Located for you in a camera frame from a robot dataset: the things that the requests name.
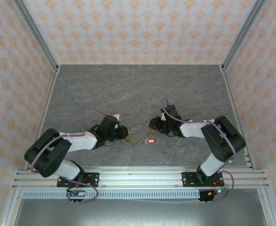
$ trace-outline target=white cable tray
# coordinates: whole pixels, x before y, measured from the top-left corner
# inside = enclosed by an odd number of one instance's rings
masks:
[[[72,197],[89,199],[94,197],[94,190],[85,190],[84,195]],[[66,199],[66,190],[24,190],[23,199]],[[181,190],[99,190],[97,199],[197,199],[198,189]]]

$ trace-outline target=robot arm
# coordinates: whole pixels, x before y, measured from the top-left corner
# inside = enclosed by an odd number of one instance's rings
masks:
[[[46,147],[45,151],[36,160],[34,167],[43,177],[52,174],[67,179],[82,181],[84,170],[73,161],[64,160],[69,152],[82,149],[91,150],[104,146],[106,141],[124,139],[128,135],[128,129],[119,125],[119,115],[107,115],[100,125],[96,125],[82,134],[59,133],[55,129],[48,129],[27,150],[24,158],[32,164],[41,150],[59,137],[55,142]]]
[[[161,109],[161,117],[153,118],[149,123],[149,127],[166,135],[172,132],[173,136],[200,137],[206,139],[211,149],[211,154],[197,168],[196,173],[198,181],[202,184],[209,181],[234,154],[246,146],[244,138],[225,116],[220,116],[210,121],[183,121],[174,105],[168,105],[165,109]],[[232,147],[216,127],[226,135]]]

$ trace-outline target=gray marble surface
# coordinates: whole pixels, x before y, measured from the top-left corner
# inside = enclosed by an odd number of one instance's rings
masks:
[[[121,114],[128,127],[160,115],[167,97],[183,119],[235,118],[217,65],[62,65],[53,90],[44,131],[81,132],[73,121],[77,108],[93,105],[108,114]],[[99,124],[93,110],[78,114],[83,127]],[[155,132],[156,144],[80,150],[67,159],[81,166],[198,166],[211,153],[205,139],[167,137]],[[246,165],[243,152],[232,165]]]

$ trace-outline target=patterned wallpaper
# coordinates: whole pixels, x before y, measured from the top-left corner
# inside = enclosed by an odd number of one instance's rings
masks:
[[[12,0],[0,0],[0,220],[33,142],[52,70]]]
[[[58,64],[221,64],[256,0],[24,0]]]
[[[268,0],[227,71],[251,152],[276,195],[276,0]]]

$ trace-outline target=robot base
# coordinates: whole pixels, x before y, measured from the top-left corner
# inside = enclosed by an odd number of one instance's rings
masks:
[[[98,187],[99,173],[85,173],[83,178],[83,183]],[[57,180],[57,187],[75,187],[75,184],[59,177]]]
[[[223,187],[224,183],[222,173],[215,173],[210,179],[201,182],[197,178],[197,172],[183,172],[182,183],[183,187]]]

